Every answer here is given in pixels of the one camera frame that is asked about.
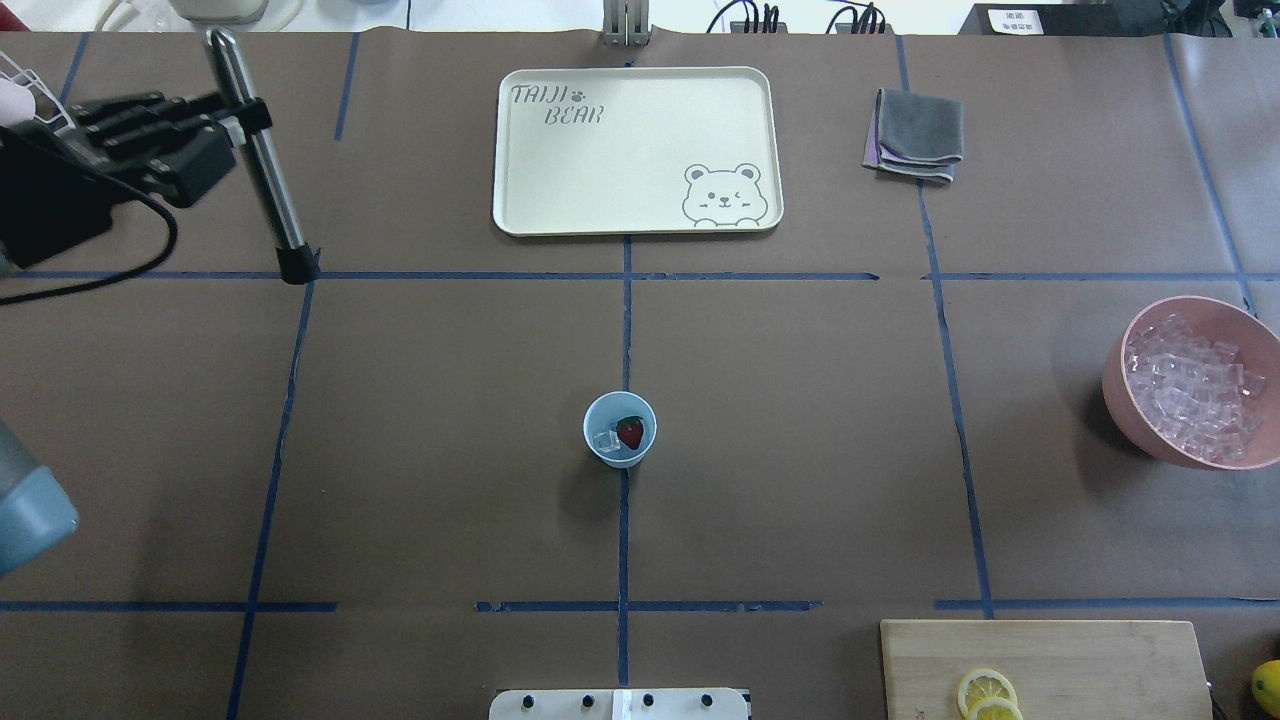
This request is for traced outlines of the light blue plastic cup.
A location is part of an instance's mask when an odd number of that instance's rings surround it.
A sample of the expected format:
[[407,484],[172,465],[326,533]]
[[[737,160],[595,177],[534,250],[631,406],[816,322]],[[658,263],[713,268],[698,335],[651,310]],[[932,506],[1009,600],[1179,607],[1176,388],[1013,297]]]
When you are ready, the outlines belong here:
[[[639,415],[644,418],[646,433],[639,451],[622,450],[600,455],[591,450],[589,437],[593,432],[605,428],[614,428],[614,424],[623,416]],[[582,418],[582,438],[588,448],[605,465],[617,469],[634,468],[646,456],[658,437],[657,414],[652,405],[639,395],[628,391],[613,391],[593,401]]]

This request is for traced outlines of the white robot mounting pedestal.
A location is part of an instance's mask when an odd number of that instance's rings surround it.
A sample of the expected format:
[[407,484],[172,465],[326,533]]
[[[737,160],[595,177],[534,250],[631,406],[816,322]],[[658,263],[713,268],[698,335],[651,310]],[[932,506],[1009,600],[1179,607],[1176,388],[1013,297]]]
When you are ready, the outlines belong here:
[[508,689],[489,719],[751,719],[748,691],[730,687]]

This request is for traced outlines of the bamboo cutting board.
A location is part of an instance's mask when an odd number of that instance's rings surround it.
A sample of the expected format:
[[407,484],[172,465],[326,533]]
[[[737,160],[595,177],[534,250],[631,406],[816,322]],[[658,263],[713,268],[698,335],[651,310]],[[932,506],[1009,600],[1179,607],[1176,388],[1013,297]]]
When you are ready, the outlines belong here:
[[1002,673],[1027,719],[1212,716],[1187,621],[884,619],[879,635],[890,719],[959,719],[975,669]]

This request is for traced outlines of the cream bear serving tray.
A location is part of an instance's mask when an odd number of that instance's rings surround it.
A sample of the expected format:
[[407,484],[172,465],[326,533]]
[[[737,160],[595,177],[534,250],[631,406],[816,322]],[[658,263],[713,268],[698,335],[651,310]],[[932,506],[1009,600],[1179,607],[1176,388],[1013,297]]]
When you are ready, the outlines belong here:
[[507,234],[762,232],[785,215],[755,68],[521,69],[497,101],[492,218]]

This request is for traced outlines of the steel muddler black tip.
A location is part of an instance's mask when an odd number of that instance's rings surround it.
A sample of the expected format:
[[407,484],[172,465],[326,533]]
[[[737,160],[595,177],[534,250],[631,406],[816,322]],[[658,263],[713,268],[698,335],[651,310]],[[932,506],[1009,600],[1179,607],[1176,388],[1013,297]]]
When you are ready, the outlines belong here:
[[[205,31],[205,44],[218,91],[228,105],[260,97],[234,33],[212,26]],[[271,129],[252,137],[241,149],[241,155],[271,233],[282,281],[287,284],[316,281],[320,275],[317,256],[303,237]]]

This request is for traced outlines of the pink upturned cup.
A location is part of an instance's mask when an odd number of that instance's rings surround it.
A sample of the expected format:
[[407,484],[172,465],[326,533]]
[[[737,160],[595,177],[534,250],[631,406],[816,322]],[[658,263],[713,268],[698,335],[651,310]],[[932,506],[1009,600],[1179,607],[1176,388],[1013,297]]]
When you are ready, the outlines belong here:
[[36,118],[36,99],[24,85],[1,77],[0,79],[0,126],[13,127]]

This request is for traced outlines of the grey folded cloth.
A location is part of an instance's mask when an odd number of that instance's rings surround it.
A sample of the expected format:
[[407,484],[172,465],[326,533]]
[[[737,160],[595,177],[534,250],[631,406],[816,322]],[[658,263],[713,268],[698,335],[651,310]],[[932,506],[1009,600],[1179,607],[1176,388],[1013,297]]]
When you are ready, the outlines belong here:
[[879,88],[881,172],[934,184],[955,181],[965,154],[965,105],[893,88]]

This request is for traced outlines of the whole lemon bottom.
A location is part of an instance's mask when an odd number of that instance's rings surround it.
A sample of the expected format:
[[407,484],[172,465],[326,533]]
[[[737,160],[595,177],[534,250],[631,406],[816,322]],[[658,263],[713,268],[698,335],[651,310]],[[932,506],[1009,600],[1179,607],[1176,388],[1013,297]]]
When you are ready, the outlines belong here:
[[1280,661],[1258,665],[1251,674],[1251,693],[1257,706],[1270,717],[1280,719]]

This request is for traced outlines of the lemon slices row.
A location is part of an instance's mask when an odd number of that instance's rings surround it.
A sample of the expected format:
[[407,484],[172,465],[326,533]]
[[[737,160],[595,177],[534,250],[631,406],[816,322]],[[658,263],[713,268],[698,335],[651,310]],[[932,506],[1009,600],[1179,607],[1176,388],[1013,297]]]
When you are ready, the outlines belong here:
[[1012,683],[992,667],[975,667],[956,685],[961,719],[1024,719]]

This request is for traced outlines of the pink bowl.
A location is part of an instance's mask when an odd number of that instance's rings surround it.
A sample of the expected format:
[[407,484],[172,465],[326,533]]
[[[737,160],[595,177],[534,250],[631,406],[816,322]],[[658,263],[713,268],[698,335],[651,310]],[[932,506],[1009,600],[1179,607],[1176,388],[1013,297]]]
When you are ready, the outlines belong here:
[[[1170,314],[1181,316],[1197,334],[1236,345],[1243,365],[1267,379],[1257,410],[1262,425],[1245,446],[1244,457],[1226,462],[1201,460],[1165,439],[1139,409],[1126,379],[1124,351],[1129,341]],[[1161,299],[1139,311],[1108,351],[1102,373],[1103,401],[1120,432],[1148,456],[1181,468],[1206,471],[1258,471],[1277,464],[1279,340],[1249,313],[1217,299],[1183,295]]]

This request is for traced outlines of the purple folded cloth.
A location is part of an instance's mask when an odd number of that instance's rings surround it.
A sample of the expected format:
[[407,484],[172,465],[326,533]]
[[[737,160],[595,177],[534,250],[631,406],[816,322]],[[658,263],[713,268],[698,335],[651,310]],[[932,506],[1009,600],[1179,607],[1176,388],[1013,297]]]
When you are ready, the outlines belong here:
[[863,165],[869,169],[879,170],[882,168],[881,161],[881,142],[879,142],[879,124],[881,124],[881,96],[876,99],[874,111],[872,114],[868,132],[867,142],[864,150]]

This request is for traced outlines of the clear ice cube pile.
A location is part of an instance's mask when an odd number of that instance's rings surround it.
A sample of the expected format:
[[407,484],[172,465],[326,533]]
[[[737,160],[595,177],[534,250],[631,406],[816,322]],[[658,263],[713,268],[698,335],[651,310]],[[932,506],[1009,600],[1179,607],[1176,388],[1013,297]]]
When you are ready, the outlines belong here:
[[1197,460],[1244,460],[1265,423],[1268,378],[1244,363],[1238,345],[1194,333],[1176,313],[1126,341],[1124,373],[1143,418]]

